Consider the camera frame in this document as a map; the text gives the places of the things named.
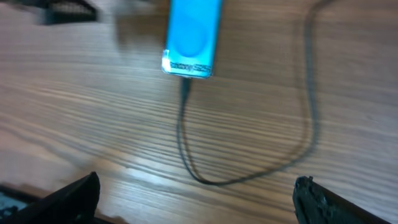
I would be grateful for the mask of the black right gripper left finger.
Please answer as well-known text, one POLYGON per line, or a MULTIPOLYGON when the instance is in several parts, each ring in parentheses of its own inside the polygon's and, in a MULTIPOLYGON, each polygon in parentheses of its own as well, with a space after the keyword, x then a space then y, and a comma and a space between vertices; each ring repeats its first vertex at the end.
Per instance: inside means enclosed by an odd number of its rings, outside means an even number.
POLYGON ((1 220, 3 224, 92 223, 100 199, 96 172, 65 186, 1 220))

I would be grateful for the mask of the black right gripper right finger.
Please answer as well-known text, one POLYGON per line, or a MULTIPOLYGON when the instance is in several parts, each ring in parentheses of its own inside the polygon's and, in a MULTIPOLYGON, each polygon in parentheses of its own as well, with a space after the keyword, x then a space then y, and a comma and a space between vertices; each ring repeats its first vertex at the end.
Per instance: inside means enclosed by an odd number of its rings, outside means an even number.
POLYGON ((311 176, 296 179, 292 199, 300 224, 389 224, 317 184, 311 176))

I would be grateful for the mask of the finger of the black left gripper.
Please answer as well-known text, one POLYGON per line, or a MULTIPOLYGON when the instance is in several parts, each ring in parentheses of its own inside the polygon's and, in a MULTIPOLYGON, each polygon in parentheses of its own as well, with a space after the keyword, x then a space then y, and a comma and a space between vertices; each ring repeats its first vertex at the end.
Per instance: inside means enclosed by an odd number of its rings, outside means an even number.
POLYGON ((1 0, 1 3, 35 13, 39 24, 46 26, 98 22, 98 8, 86 0, 1 0))

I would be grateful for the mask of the smartphone with blue screen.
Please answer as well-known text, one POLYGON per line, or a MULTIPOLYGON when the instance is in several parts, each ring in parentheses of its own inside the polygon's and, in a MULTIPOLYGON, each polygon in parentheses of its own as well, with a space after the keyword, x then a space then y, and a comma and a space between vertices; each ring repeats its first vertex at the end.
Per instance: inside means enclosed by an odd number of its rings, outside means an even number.
POLYGON ((223 0, 171 0, 162 70, 187 78, 213 74, 223 0))

